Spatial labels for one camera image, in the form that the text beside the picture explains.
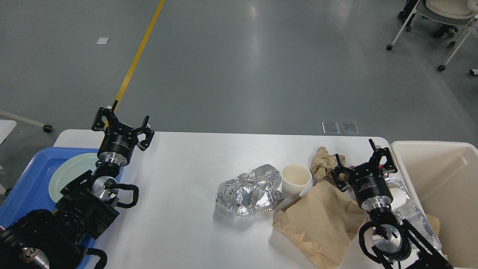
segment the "white table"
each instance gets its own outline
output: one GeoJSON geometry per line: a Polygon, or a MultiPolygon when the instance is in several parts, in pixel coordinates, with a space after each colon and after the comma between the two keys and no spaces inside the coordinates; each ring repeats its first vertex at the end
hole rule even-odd
{"type": "MultiPolygon", "coordinates": [[[[101,132],[66,130],[54,146],[98,148],[102,138],[101,132]]],[[[361,164],[372,154],[368,139],[156,132],[150,148],[135,150],[121,177],[122,183],[140,188],[138,204],[117,208],[121,214],[95,247],[107,253],[107,268],[316,268],[272,228],[272,213],[239,219],[220,215],[215,210],[217,188],[263,164],[278,170],[289,163],[309,166],[320,146],[345,155],[349,165],[361,164]]],[[[389,146],[383,138],[372,139],[389,146]]],[[[394,175],[402,179],[400,173],[394,175]]],[[[119,197],[129,202],[128,195],[119,197]]],[[[412,255],[402,268],[415,260],[412,255]]],[[[382,267],[362,254],[355,238],[338,268],[382,267]]]]}
{"type": "MultiPolygon", "coordinates": [[[[17,126],[16,121],[11,121],[11,120],[0,120],[0,144],[3,143],[3,141],[7,138],[7,136],[13,131],[13,129],[17,126]]],[[[0,184],[0,194],[3,195],[7,189],[0,184]]]]}
{"type": "Polygon", "coordinates": [[[7,136],[13,131],[17,126],[16,121],[11,120],[0,120],[0,144],[7,138],[7,136]]]}

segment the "person's foot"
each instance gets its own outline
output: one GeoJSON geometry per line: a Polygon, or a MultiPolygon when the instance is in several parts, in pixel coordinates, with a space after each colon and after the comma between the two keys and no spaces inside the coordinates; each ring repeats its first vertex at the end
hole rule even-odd
{"type": "Polygon", "coordinates": [[[435,38],[453,37],[458,33],[458,28],[449,25],[443,25],[438,31],[433,34],[435,38]]]}
{"type": "Polygon", "coordinates": [[[404,24],[405,20],[407,19],[407,18],[405,18],[404,15],[405,15],[405,11],[400,11],[397,15],[398,20],[401,21],[402,24],[404,24]]]}

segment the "plate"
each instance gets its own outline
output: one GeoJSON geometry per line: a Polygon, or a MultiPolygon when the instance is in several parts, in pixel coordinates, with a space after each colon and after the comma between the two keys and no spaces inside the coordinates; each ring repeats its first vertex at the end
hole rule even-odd
{"type": "Polygon", "coordinates": [[[63,163],[53,174],[48,193],[54,202],[58,202],[63,195],[60,191],[72,180],[88,170],[95,171],[98,161],[96,153],[83,153],[63,163]]]}

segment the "white bin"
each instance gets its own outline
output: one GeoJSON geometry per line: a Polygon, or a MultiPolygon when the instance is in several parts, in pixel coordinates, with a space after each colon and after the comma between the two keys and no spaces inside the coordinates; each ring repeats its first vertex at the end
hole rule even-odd
{"type": "Polygon", "coordinates": [[[391,150],[412,199],[440,219],[448,261],[478,268],[478,150],[437,141],[396,141],[391,150]]]}

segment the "white paper cup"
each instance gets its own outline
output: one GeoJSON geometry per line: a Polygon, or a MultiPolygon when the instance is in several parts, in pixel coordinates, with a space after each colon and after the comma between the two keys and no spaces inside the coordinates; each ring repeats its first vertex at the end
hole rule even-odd
{"type": "Polygon", "coordinates": [[[299,193],[312,182],[309,168],[301,164],[288,164],[281,172],[282,193],[288,198],[299,196],[299,193]]]}

